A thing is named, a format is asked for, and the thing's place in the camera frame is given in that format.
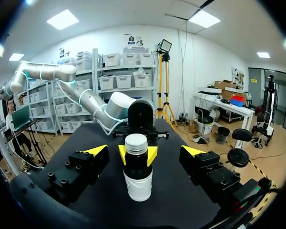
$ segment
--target yellow triangular tab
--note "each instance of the yellow triangular tab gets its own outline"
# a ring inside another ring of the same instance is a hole
[[[158,147],[157,146],[149,146],[147,149],[147,167],[149,167],[151,165],[151,163],[153,162],[153,160],[156,158],[158,153]]]
[[[205,151],[194,149],[194,148],[191,148],[188,146],[181,146],[181,147],[183,147],[192,156],[195,156],[195,155],[200,154],[200,153],[206,153]]]
[[[103,145],[103,146],[99,146],[96,148],[92,148],[92,149],[88,149],[85,151],[82,151],[83,153],[89,153],[89,154],[93,154],[94,156],[96,156],[99,152],[101,152],[105,147],[108,147],[107,145]]]
[[[126,160],[125,160],[126,148],[123,145],[118,145],[118,147],[119,147],[119,152],[120,152],[120,156],[122,158],[122,161],[123,161],[124,165],[126,165]]]

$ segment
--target yellow tripod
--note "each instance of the yellow tripod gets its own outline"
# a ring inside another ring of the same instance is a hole
[[[165,94],[165,103],[162,106],[161,95],[162,95],[162,62],[163,61],[165,62],[165,85],[166,85],[166,91],[164,93]],[[168,61],[169,61],[168,53],[164,54],[164,58],[163,58],[162,53],[159,54],[159,65],[160,65],[159,66],[159,72],[160,72],[160,75],[159,75],[159,93],[157,93],[158,96],[159,96],[159,98],[158,98],[159,108],[157,108],[155,117],[157,118],[157,115],[158,115],[158,118],[162,118],[162,116],[164,116],[166,121],[168,122],[168,124],[174,129],[174,126],[173,126],[171,120],[168,118],[168,115],[167,115],[167,112],[168,112],[168,109],[169,109],[170,112],[171,112],[171,115],[173,117],[175,126],[178,127],[176,119],[175,119],[175,115],[173,113],[173,110],[171,108],[170,103],[168,102]]]

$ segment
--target person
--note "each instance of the person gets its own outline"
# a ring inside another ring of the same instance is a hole
[[[8,115],[5,118],[5,124],[6,124],[6,127],[8,129],[10,129],[11,131],[14,131],[15,127],[14,127],[14,124],[13,124],[13,117],[12,117],[12,114],[15,111],[15,104],[14,104],[14,102],[13,101],[9,101],[7,107],[8,107]],[[12,143],[14,145],[16,154],[18,154],[19,156],[22,156],[23,158],[33,157],[30,140],[26,137],[26,135],[24,135],[24,133],[21,133],[21,134],[17,135],[15,138],[13,138]],[[27,148],[29,149],[28,155],[25,155],[23,153],[23,151],[20,149],[20,146],[22,144],[25,144],[27,146]]]

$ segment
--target trash can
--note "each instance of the trash can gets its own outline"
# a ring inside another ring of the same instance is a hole
[[[227,139],[227,137],[230,134],[230,130],[228,128],[225,127],[219,127],[218,128],[218,133],[217,133],[217,137],[216,137],[216,142],[218,144],[223,145]]]

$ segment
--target laptop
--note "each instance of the laptop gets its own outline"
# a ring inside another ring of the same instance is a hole
[[[30,108],[26,106],[18,111],[15,111],[12,115],[15,131],[31,122],[30,120]]]

